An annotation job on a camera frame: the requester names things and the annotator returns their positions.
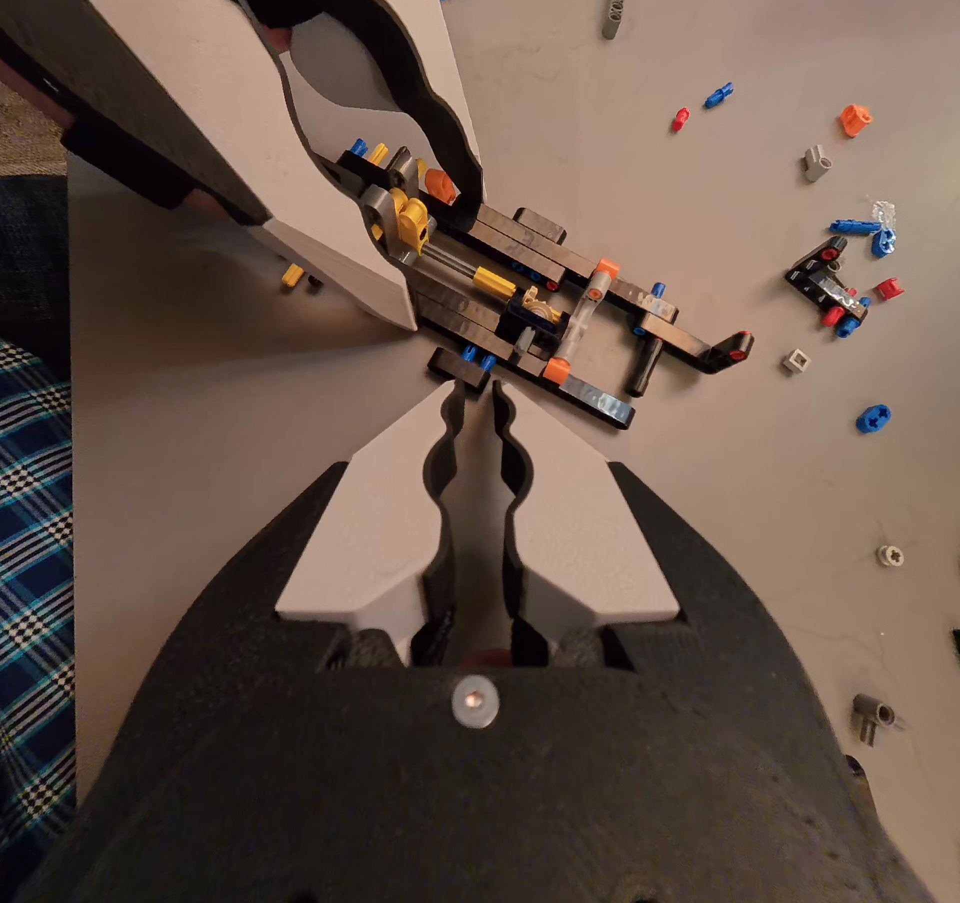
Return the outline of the dark grey lego connector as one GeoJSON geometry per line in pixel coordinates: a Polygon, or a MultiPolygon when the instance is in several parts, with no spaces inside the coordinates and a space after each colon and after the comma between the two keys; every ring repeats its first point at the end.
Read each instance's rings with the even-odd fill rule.
{"type": "Polygon", "coordinates": [[[879,698],[857,693],[850,705],[850,725],[856,731],[858,741],[872,749],[879,731],[897,727],[898,716],[891,705],[879,698]]]}

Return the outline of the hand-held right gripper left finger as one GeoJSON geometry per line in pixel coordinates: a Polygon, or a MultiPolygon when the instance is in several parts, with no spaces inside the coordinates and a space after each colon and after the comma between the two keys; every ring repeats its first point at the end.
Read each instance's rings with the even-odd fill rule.
{"type": "Polygon", "coordinates": [[[450,518],[461,382],[439,386],[345,465],[276,604],[285,621],[378,631],[404,665],[441,655],[455,613],[450,518]]]}

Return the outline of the person's plaid shirt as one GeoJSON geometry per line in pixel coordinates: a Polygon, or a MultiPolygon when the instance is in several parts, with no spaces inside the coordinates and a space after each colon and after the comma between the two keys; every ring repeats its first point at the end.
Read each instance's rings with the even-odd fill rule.
{"type": "Polygon", "coordinates": [[[1,900],[76,808],[71,392],[1,344],[1,900]]]}

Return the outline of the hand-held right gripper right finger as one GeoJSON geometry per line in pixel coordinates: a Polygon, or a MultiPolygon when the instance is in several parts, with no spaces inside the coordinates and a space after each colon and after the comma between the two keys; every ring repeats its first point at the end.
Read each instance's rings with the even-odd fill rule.
{"type": "Polygon", "coordinates": [[[503,598],[510,655],[550,663],[604,628],[675,621],[681,606],[603,453],[524,395],[496,382],[505,515],[503,598]]]}

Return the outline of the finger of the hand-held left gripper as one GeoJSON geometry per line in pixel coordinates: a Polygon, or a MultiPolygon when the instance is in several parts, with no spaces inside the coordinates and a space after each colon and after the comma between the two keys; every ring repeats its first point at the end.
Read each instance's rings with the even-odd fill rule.
{"type": "Polygon", "coordinates": [[[315,162],[282,66],[244,12],[228,0],[88,2],[266,209],[250,234],[378,319],[415,331],[404,276],[315,162]]]}
{"type": "Polygon", "coordinates": [[[462,198],[485,201],[474,124],[440,0],[322,0],[376,64],[462,198]]]}

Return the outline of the small black lego bracket assembly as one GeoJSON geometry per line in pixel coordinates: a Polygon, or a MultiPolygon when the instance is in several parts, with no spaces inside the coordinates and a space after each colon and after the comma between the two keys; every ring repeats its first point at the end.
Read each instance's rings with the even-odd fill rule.
{"type": "Polygon", "coordinates": [[[815,306],[821,325],[832,330],[838,340],[847,340],[858,331],[873,303],[870,296],[840,279],[847,244],[846,236],[834,235],[784,273],[785,282],[815,306]]]}

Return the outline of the person's dark trousers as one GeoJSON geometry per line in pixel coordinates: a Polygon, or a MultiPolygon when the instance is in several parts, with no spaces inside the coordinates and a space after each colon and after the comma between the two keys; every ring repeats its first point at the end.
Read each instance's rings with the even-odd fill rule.
{"type": "Polygon", "coordinates": [[[67,178],[1,179],[1,337],[71,379],[67,178]]]}

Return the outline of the black lego chassis model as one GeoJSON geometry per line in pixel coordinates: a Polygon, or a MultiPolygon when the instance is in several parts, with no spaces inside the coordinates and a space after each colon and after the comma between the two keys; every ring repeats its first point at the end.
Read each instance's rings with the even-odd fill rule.
{"type": "Polygon", "coordinates": [[[367,226],[400,264],[417,326],[447,338],[461,353],[488,358],[490,378],[508,370],[577,410],[621,431],[633,405],[576,377],[573,364],[604,305],[638,333],[638,354],[623,391],[639,399],[662,355],[712,376],[745,362],[754,336],[741,331],[708,344],[681,329],[678,308],[661,284],[644,289],[622,279],[616,263],[590,261],[564,246],[566,231],[527,208],[507,216],[468,204],[450,177],[415,160],[406,147],[388,159],[380,144],[355,141],[319,165],[358,198],[367,226]]]}

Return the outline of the short black lego beam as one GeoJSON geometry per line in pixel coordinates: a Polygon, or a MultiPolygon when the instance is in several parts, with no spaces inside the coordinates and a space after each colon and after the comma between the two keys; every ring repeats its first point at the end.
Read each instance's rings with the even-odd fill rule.
{"type": "Polygon", "coordinates": [[[487,357],[476,361],[476,349],[468,346],[461,353],[438,347],[427,362],[427,370],[444,380],[460,381],[474,394],[485,392],[491,378],[492,364],[487,357]]]}

